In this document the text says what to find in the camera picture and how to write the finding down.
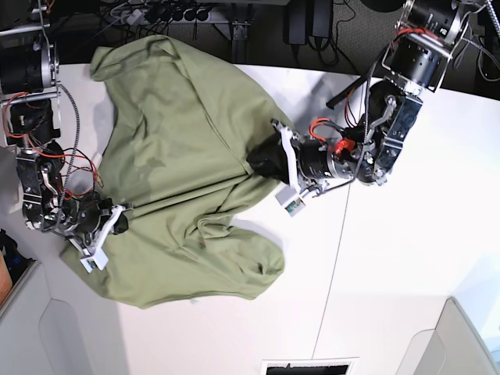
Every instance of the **fold of cloth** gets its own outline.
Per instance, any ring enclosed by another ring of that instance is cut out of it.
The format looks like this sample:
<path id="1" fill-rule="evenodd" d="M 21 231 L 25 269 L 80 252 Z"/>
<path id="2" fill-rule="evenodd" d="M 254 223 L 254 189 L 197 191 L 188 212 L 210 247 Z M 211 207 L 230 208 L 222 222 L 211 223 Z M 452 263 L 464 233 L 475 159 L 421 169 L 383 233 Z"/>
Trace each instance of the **fold of cloth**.
<path id="1" fill-rule="evenodd" d="M 246 162 L 271 119 L 290 124 L 273 99 L 231 64 L 163 36 L 99 48 L 91 78 L 116 107 L 102 193 L 134 210 L 128 232 L 106 239 L 105 270 L 88 274 L 74 248 L 62 259 L 102 297 L 142 308 L 264 292 L 283 253 L 230 219 L 277 186 Z"/>

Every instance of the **gray carpet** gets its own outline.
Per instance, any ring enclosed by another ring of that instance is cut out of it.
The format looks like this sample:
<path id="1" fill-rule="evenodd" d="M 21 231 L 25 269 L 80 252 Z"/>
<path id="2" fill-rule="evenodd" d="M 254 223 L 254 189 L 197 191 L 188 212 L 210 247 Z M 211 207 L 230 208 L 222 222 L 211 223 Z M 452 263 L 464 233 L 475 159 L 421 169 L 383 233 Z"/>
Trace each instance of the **gray carpet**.
<path id="1" fill-rule="evenodd" d="M 378 13 L 365 7 L 360 0 L 350 0 L 356 18 L 348 23 L 339 24 L 339 47 L 354 62 L 359 71 L 368 70 L 378 52 L 394 37 L 395 24 L 401 10 L 392 13 Z M 339 20 L 352 16 L 346 5 L 334 5 L 334 25 Z M 476 19 L 471 25 L 475 31 Z M 169 35 L 194 45 L 202 51 L 227 61 L 231 57 L 230 42 L 211 25 L 198 25 L 197 39 L 193 38 L 193 26 L 171 25 Z M 261 5 L 249 31 L 248 64 L 266 66 L 297 67 L 290 46 L 283 43 L 283 8 Z M 468 48 L 462 64 L 457 70 L 450 68 L 443 84 L 444 88 L 466 93 L 473 92 L 478 52 Z M 323 52 L 325 61 L 331 60 L 329 49 Z M 300 48 L 298 60 L 300 67 L 308 70 L 325 70 L 335 73 L 354 73 L 350 65 L 341 57 L 334 68 L 325 67 L 310 47 Z"/>

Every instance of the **screw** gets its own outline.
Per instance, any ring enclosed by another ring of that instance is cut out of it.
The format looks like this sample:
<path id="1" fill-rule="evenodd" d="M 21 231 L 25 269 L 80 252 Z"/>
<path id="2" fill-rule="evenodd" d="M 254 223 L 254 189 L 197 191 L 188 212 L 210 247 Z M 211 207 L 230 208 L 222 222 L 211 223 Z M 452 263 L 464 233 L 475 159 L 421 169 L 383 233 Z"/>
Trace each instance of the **screw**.
<path id="1" fill-rule="evenodd" d="M 396 98 L 395 98 L 393 95 L 389 95 L 389 96 L 387 97 L 387 103 L 388 103 L 389 105 L 394 105 L 394 104 L 396 103 Z"/>
<path id="2" fill-rule="evenodd" d="M 377 177 L 383 177 L 385 175 L 385 170 L 376 170 L 375 171 L 375 176 Z"/>

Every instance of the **floor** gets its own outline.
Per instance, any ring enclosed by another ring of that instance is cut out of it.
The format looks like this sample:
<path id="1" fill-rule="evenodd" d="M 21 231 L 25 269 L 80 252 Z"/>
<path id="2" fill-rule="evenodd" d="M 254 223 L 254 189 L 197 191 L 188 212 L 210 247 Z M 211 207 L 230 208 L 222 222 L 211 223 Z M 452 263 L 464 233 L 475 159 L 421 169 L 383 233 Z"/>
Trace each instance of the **floor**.
<path id="1" fill-rule="evenodd" d="M 334 5 L 334 25 L 336 26 L 337 22 L 339 22 L 338 45 L 354 62 L 357 69 L 362 72 L 371 66 L 377 53 L 393 37 L 395 23 L 401 15 L 401 10 L 391 13 L 378 13 L 365 7 L 360 0 L 346 1 L 354 12 L 342 4 L 342 1 Z M 248 64 L 300 67 L 307 70 L 322 70 L 334 73 L 353 73 L 353 69 L 343 58 L 334 67 L 323 65 L 317 52 L 314 52 L 308 46 L 300 48 L 298 56 L 300 66 L 298 66 L 291 53 L 290 46 L 283 43 L 282 40 L 283 11 L 283 7 L 280 6 L 261 5 L 256 8 L 255 18 L 249 31 Z M 73 42 L 70 42 L 70 45 L 65 45 L 64 41 L 60 41 L 59 50 L 62 63 L 89 63 L 93 51 L 98 45 L 120 45 L 125 42 L 120 32 L 113 28 L 109 28 L 104 33 L 96 36 L 98 33 L 95 29 L 96 20 L 93 15 L 75 17 L 59 31 L 58 35 L 60 36 L 71 33 L 71 30 L 81 29 L 82 26 L 86 25 L 90 28 L 88 29 L 88 36 L 85 36 L 85 38 L 90 39 L 93 37 L 92 40 L 85 42 L 87 43 L 84 44 L 85 48 L 75 48 Z M 474 26 L 475 22 L 476 20 L 471 22 L 473 30 L 475 33 L 480 33 L 482 30 Z M 171 24 L 168 29 L 165 29 L 165 34 L 167 33 L 169 36 L 193 45 L 211 55 L 227 61 L 231 60 L 231 43 L 213 25 L 199 24 L 195 31 L 193 25 Z M 71 52 L 71 55 L 68 56 L 68 49 L 71 51 L 80 49 L 80 51 L 77 51 L 80 56 L 75 56 L 75 52 Z M 323 60 L 326 62 L 331 61 L 333 57 L 331 50 L 323 53 Z M 444 87 L 455 91 L 473 93 L 476 61 L 477 52 L 474 48 L 468 48 L 460 67 L 457 70 L 448 70 Z"/>

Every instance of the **cable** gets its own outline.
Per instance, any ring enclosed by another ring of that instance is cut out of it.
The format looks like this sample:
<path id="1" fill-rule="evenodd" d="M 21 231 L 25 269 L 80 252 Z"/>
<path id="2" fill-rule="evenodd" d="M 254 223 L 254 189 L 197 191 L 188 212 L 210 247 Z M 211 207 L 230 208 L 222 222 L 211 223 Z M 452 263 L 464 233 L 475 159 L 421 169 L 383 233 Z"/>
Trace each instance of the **cable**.
<path id="1" fill-rule="evenodd" d="M 114 18 L 115 20 L 119 20 L 119 21 L 122 21 L 122 22 L 123 22 L 123 19 L 124 19 L 125 17 L 127 17 L 127 16 L 128 16 L 127 14 L 126 14 L 126 15 L 122 15 L 122 16 L 121 16 L 121 15 L 120 15 L 120 16 L 117 16 L 117 15 L 115 15 L 115 14 L 113 14 L 113 13 L 114 13 L 117 9 L 123 8 L 125 5 L 129 5 L 128 0 L 126 0 L 125 2 L 122 2 L 122 3 L 121 3 L 121 4 L 119 4 L 118 6 L 115 6 L 113 9 L 111 9 L 111 10 L 109 11 L 109 15 L 110 15 L 112 18 Z"/>
<path id="2" fill-rule="evenodd" d="M 32 147 L 33 151 L 35 151 L 37 154 L 39 154 L 40 156 L 44 156 L 45 158 L 50 158 L 50 159 L 61 159 L 61 158 L 69 158 L 71 155 L 68 155 L 68 154 L 52 154 L 52 153 L 47 153 L 47 152 L 51 152 L 50 150 L 48 149 L 44 149 L 43 152 L 41 152 L 40 150 L 37 149 L 37 147 L 40 147 L 40 148 L 43 148 L 44 145 L 42 145 L 36 138 L 31 138 L 29 137 L 28 139 L 28 143 L 30 144 L 30 146 Z M 75 158 L 77 159 L 86 159 L 90 165 L 91 165 L 91 169 L 92 171 L 94 171 L 95 173 L 95 179 L 96 179 L 96 182 L 98 181 L 101 181 L 100 183 L 98 182 L 99 186 L 101 188 L 104 187 L 104 184 L 102 183 L 102 178 L 98 175 L 97 173 L 97 167 L 95 166 L 94 162 L 92 162 L 91 159 L 89 159 L 87 156 L 84 155 L 84 153 L 77 149 L 77 151 L 82 154 L 82 156 L 80 155 L 75 155 Z"/>
<path id="3" fill-rule="evenodd" d="M 110 27 L 113 27 L 115 26 L 115 23 L 117 23 L 118 21 L 120 20 L 114 20 L 113 22 L 111 22 L 108 26 L 106 26 L 104 29 L 100 30 L 96 35 L 94 35 L 93 37 L 91 37 L 90 39 L 87 39 L 85 42 L 81 43 L 80 45 L 78 45 L 75 49 L 73 49 L 72 51 L 70 51 L 67 55 L 65 55 L 64 57 L 66 58 L 69 58 L 70 56 L 72 56 L 74 54 L 74 52 L 80 50 L 82 47 L 88 45 L 91 41 L 93 41 L 94 39 L 96 39 L 96 37 L 98 37 L 99 35 L 101 35 L 102 33 L 104 33 L 106 30 L 108 30 Z"/>
<path id="4" fill-rule="evenodd" d="M 354 112 L 352 111 L 352 108 L 351 108 L 351 98 L 350 97 L 349 97 L 349 100 L 347 101 L 347 108 L 348 108 L 349 113 L 351 114 L 352 118 L 354 119 L 355 123 L 357 123 L 356 116 L 354 116 Z"/>
<path id="5" fill-rule="evenodd" d="M 470 31 L 470 36 L 469 36 L 469 39 L 471 39 L 473 37 L 473 34 L 472 34 L 472 29 L 469 28 L 469 31 Z M 456 54 L 456 57 L 453 59 L 453 69 L 458 69 L 460 67 L 460 65 L 462 65 L 462 61 L 463 61 L 463 58 L 466 54 L 466 51 L 469 47 L 469 44 L 468 43 L 465 43 L 465 45 L 463 46 L 463 48 L 460 50 L 459 53 Z"/>
<path id="6" fill-rule="evenodd" d="M 335 24 L 335 40 L 333 40 L 333 39 L 332 39 L 332 40 L 330 40 L 330 43 L 332 44 L 332 48 L 334 48 L 334 50 L 336 50 L 336 51 L 340 52 L 340 54 L 344 56 L 344 58 L 346 59 L 346 61 L 347 61 L 347 62 L 349 63 L 349 65 L 353 68 L 354 73 L 356 73 L 357 75 L 360 75 L 358 68 L 356 68 L 356 66 L 355 66 L 355 64 L 352 62 L 352 60 L 351 60 L 351 59 L 347 56 L 347 54 L 345 54 L 345 53 L 344 53 L 344 52 L 343 52 L 343 51 L 342 51 L 342 50 L 338 47 L 338 39 L 339 39 L 339 37 L 340 37 L 340 32 L 339 32 L 339 28 L 338 28 L 338 27 L 339 27 L 339 24 L 340 24 L 340 23 L 349 23 L 349 22 L 353 21 L 353 20 L 356 18 L 356 16 L 357 16 L 357 14 L 356 14 L 355 10 L 354 10 L 354 9 L 353 9 L 350 5 L 349 5 L 349 2 L 350 2 L 350 1 L 351 1 L 351 0 L 343 0 L 343 2 L 341 2 L 341 3 L 336 3 L 336 2 L 334 2 L 334 5 L 346 5 L 346 6 L 347 6 L 347 7 L 351 10 L 351 12 L 352 12 L 352 17 L 351 17 L 351 18 L 349 18 L 349 19 L 347 19 L 347 20 L 339 20 L 339 21 L 337 21 L 337 23 Z"/>
<path id="7" fill-rule="evenodd" d="M 64 184 L 62 186 L 62 193 L 61 193 L 61 197 L 59 198 L 59 211 L 58 211 L 58 215 L 57 215 L 57 223 L 55 225 L 56 227 L 59 225 L 59 223 L 61 222 L 61 219 L 63 217 L 63 203 L 64 203 L 64 198 L 66 196 L 66 190 L 68 188 L 68 182 L 70 182 L 71 168 L 73 168 L 73 163 L 75 161 L 75 156 L 77 154 L 78 141 L 80 140 L 80 114 L 78 112 L 77 104 L 74 101 L 73 96 L 70 94 L 70 92 L 68 91 L 68 89 L 63 84 L 58 84 L 58 86 L 59 86 L 59 88 L 61 88 L 61 90 L 64 91 L 64 93 L 66 94 L 66 96 L 70 100 L 71 105 L 73 106 L 73 110 L 75 112 L 75 117 L 77 118 L 77 133 L 75 135 L 75 143 L 74 143 L 74 146 L 73 146 L 73 152 L 71 154 L 70 163 L 68 164 L 67 176 L 64 178 Z"/>
<path id="8" fill-rule="evenodd" d="M 495 11 L 495 8 L 493 7 L 493 1 L 486 0 L 485 5 L 486 5 L 487 13 L 490 15 L 491 23 L 493 23 L 493 27 L 495 28 L 495 31 L 497 32 L 498 38 L 500 39 L 500 21 L 498 21 L 497 13 Z"/>
<path id="9" fill-rule="evenodd" d="M 340 58 L 338 57 L 337 50 L 335 50 L 334 46 L 330 43 L 331 39 L 327 40 L 327 43 L 322 46 L 322 38 L 321 37 L 315 37 L 314 38 L 314 47 L 311 47 L 313 51 L 316 51 L 318 54 L 318 58 L 320 59 L 321 63 L 327 67 L 335 67 L 338 65 L 340 62 Z M 321 55 L 322 51 L 325 51 L 329 46 L 331 45 L 332 49 L 334 50 L 334 59 L 331 62 L 326 62 L 323 58 L 323 55 Z"/>
<path id="10" fill-rule="evenodd" d="M 323 194 L 330 193 L 331 191 L 338 190 L 340 188 L 343 188 L 344 186 L 348 186 L 352 184 L 355 181 L 355 178 L 352 178 L 351 180 L 344 182 L 343 184 L 337 185 L 335 187 L 331 187 L 330 189 L 327 189 L 323 192 Z"/>
<path id="11" fill-rule="evenodd" d="M 323 143 L 326 143 L 326 144 L 329 145 L 330 142 L 325 137 L 319 136 L 314 131 L 317 127 L 322 126 L 322 125 L 326 125 L 326 126 L 332 127 L 333 129 L 335 129 L 335 130 L 338 131 L 338 129 L 336 128 L 336 126 L 335 126 L 335 124 L 334 124 L 333 121 L 331 121 L 327 117 L 321 117 L 321 118 L 316 119 L 316 120 L 314 120 L 314 121 L 311 122 L 311 124 L 309 125 L 309 134 L 311 134 L 311 137 L 317 139 L 318 141 L 322 141 Z"/>
<path id="12" fill-rule="evenodd" d="M 376 58 L 376 61 L 379 62 L 382 60 L 382 58 L 384 57 L 385 55 L 385 51 L 387 50 L 387 48 L 389 47 L 389 45 L 387 45 L 386 47 L 384 47 L 378 54 L 377 58 Z M 335 96 L 334 98 L 330 99 L 330 101 L 327 103 L 327 107 L 330 108 L 330 109 L 334 109 L 335 106 L 342 102 L 344 99 L 347 98 L 349 92 L 352 91 L 352 89 L 357 89 L 357 88 L 360 88 L 365 82 L 366 82 L 366 79 L 368 77 L 368 74 L 369 74 L 370 71 L 364 73 L 361 77 L 359 77 L 357 80 L 355 80 L 354 82 L 352 82 L 350 85 L 348 85 L 340 94 L 338 94 L 337 96 Z"/>
<path id="13" fill-rule="evenodd" d="M 50 4 L 47 5 L 47 14 L 50 14 L 52 7 L 54 6 L 55 0 L 52 0 Z"/>
<path id="14" fill-rule="evenodd" d="M 365 91 L 365 139 L 363 142 L 363 147 L 361 151 L 361 156 L 359 157 L 358 161 L 358 166 L 356 167 L 356 171 L 354 173 L 354 179 L 358 178 L 359 170 L 361 169 L 361 164 L 363 162 L 363 159 L 365 157 L 366 153 L 366 140 L 368 139 L 368 130 L 370 127 L 370 118 L 369 118 L 369 112 L 370 112 L 370 83 L 373 77 L 373 74 L 375 73 L 375 69 L 377 68 L 378 61 L 374 62 L 372 67 L 370 68 L 370 71 L 368 72 L 368 77 L 366 78 L 366 91 Z"/>
<path id="15" fill-rule="evenodd" d="M 473 41 L 472 39 L 469 39 L 467 37 L 463 38 L 463 40 L 465 42 L 469 43 L 470 45 L 472 45 L 473 47 L 476 47 L 477 49 L 480 50 L 479 56 L 477 57 L 477 68 L 478 68 L 481 76 L 483 77 L 483 79 L 487 82 L 499 82 L 500 77 L 488 78 L 486 76 L 486 74 L 484 73 L 484 71 L 483 71 L 483 54 L 485 54 L 487 57 L 489 57 L 491 59 L 491 61 L 496 65 L 498 70 L 500 70 L 500 62 L 483 45 L 476 43 L 475 41 Z"/>
<path id="16" fill-rule="evenodd" d="M 352 113 L 351 106 L 349 105 L 349 99 L 351 98 L 351 95 L 354 93 L 355 89 L 353 88 L 351 92 L 349 92 L 349 95 L 345 99 L 345 109 L 344 109 L 344 118 L 345 122 L 350 126 L 350 127 L 355 127 L 353 123 L 351 123 L 351 119 L 349 119 L 349 112 L 351 113 L 352 117 L 354 118 L 355 122 L 355 116 L 354 113 Z"/>
<path id="17" fill-rule="evenodd" d="M 22 138 L 24 137 L 25 134 L 12 134 L 10 131 L 9 131 L 9 128 L 7 126 L 7 108 L 10 106 L 10 103 L 15 99 L 15 98 L 18 98 L 20 96 L 24 96 L 24 95 L 28 95 L 27 92 L 20 92 L 18 94 L 15 94 L 14 96 L 12 96 L 9 101 L 7 102 L 7 104 L 5 105 L 5 107 L 3 107 L 3 130 L 5 131 L 5 135 L 9 138 Z"/>
<path id="18" fill-rule="evenodd" d="M 40 0 L 38 0 L 38 8 L 41 9 L 41 2 L 40 2 Z M 50 53 L 50 51 L 51 51 L 50 42 L 48 41 L 47 33 L 45 32 L 44 13 L 42 11 L 40 11 L 40 12 L 38 12 L 38 14 L 40 15 L 41 33 L 44 36 L 45 43 L 47 43 L 47 57 L 48 57 L 48 61 L 50 63 L 52 63 L 51 53 Z"/>
<path id="19" fill-rule="evenodd" d="M 166 34 L 168 35 L 169 34 L 169 25 L 171 22 L 172 22 L 172 20 L 168 20 L 167 22 L 165 22 L 165 26 L 162 27 L 162 29 L 159 33 L 163 34 L 165 32 L 165 29 L 166 29 Z"/>
<path id="20" fill-rule="evenodd" d="M 300 49 L 300 45 L 290 45 L 291 54 L 294 56 L 295 63 L 300 68 L 300 62 L 298 61 L 298 51 Z"/>
<path id="21" fill-rule="evenodd" d="M 51 29 L 49 30 L 50 35 L 51 35 L 51 36 L 55 36 L 55 35 L 57 35 L 57 33 L 58 33 L 58 32 L 60 32 L 60 31 L 61 31 L 61 29 L 62 29 L 63 27 L 65 27 L 65 25 L 66 25 L 68 22 L 70 22 L 70 21 L 72 20 L 72 18 L 73 18 L 73 17 L 75 17 L 75 15 L 76 15 L 76 14 L 77 14 L 76 12 L 71 13 L 68 17 L 66 17 L 66 18 L 64 19 L 64 21 L 62 21 L 59 25 L 57 25 L 57 27 L 51 28 Z"/>
<path id="22" fill-rule="evenodd" d="M 69 150 L 73 150 L 73 148 L 67 148 L 63 152 L 66 152 Z M 102 182 L 102 178 L 98 174 L 97 167 L 95 166 L 94 162 L 92 162 L 92 160 L 88 156 L 86 156 L 81 150 L 77 149 L 77 152 L 79 152 L 90 164 L 91 172 L 94 175 L 94 182 L 97 183 L 100 188 L 104 188 L 104 183 Z"/>

